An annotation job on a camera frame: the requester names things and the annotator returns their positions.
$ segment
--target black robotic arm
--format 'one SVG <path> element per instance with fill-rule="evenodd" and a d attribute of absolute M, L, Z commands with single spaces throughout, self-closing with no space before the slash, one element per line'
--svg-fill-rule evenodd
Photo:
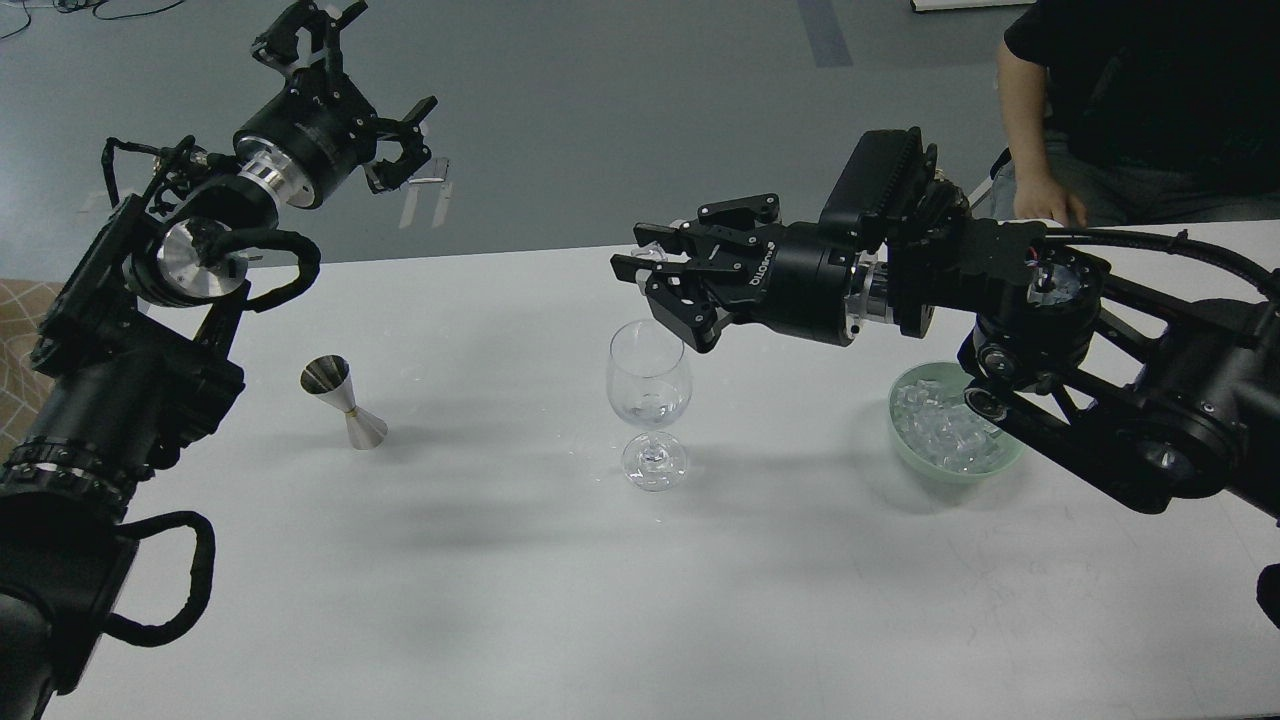
<path fill-rule="evenodd" d="M 635 237 L 641 250 L 614 255 L 614 275 L 699 352 L 731 324 L 846 346 L 867 320 L 923 337 L 934 307 L 973 313 L 957 359 L 979 415 L 1135 511 L 1228 489 L 1280 516 L 1280 282 L 1235 252 L 1185 233 L 974 219 L 918 128 L 864 135 L 817 223 L 783 225 L 777 196 L 762 195 L 701 206 L 676 227 L 637 224 Z M 1079 250 L 1091 245 L 1210 263 L 1263 300 L 1187 302 L 1111 274 Z M 1103 301 L 1166 329 L 1146 337 Z M 1082 369 L 1094 336 L 1142 365 L 1133 382 Z M 1275 619 L 1267 577 L 1260 600 Z"/>
<path fill-rule="evenodd" d="M 320 251 L 278 228 L 280 209 L 319 208 L 357 167 L 374 192 L 394 190 L 430 158 L 419 123 L 434 97 L 403 120 L 383 119 L 343 73 L 339 33 L 365 9 L 361 0 L 335 18 L 298 0 L 255 41 L 253 56 L 285 83 L 234 133 L 233 154 L 189 136 L 163 149 L 108 140 L 115 210 L 41 324 L 32 365 L 56 383 L 0 471 L 0 717 L 40 717 L 55 692 L 72 692 L 102 633 L 164 644 L 207 605 L 206 519 L 122 520 L 137 486 L 215 432 L 244 388 L 228 360 L 243 311 L 276 307 L 315 282 Z M 375 160 L 383 141 L 399 145 L 397 160 Z M 120 199 L 118 150 L 156 156 L 142 195 Z M 241 251 L 251 247 L 296 255 L 297 279 L 250 297 Z M 140 300 L 209 310 L 187 338 L 141 313 Z M 155 626 L 113 614 L 140 541 L 182 527 L 196 533 L 186 606 Z"/>

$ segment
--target patterned fabric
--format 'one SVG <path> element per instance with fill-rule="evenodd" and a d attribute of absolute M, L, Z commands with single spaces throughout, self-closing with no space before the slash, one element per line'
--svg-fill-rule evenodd
<path fill-rule="evenodd" d="M 36 327 L 61 283 L 0 279 L 0 462 L 22 442 L 54 382 L 31 369 Z"/>

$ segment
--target bowl of ice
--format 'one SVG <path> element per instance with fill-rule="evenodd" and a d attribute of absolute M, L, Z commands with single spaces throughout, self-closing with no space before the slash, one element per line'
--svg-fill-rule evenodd
<path fill-rule="evenodd" d="M 964 404 L 970 379 L 956 363 L 927 363 L 902 373 L 890 391 L 893 448 L 934 480 L 974 483 L 1007 470 L 1023 455 L 1018 438 Z"/>

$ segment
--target glass base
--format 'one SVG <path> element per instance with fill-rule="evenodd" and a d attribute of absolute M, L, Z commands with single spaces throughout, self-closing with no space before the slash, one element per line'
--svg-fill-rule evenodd
<path fill-rule="evenodd" d="M 622 450 L 622 469 L 637 488 L 660 492 L 676 487 L 689 473 L 689 454 L 667 433 L 640 433 Z"/>

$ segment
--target metal jigger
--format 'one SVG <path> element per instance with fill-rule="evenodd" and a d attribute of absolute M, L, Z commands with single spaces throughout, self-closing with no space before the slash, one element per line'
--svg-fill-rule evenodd
<path fill-rule="evenodd" d="M 316 357 L 302 369 L 302 389 L 333 405 L 347 416 L 347 437 L 356 450 L 372 450 L 387 437 L 387 423 L 356 405 L 351 365 L 338 355 Z"/>

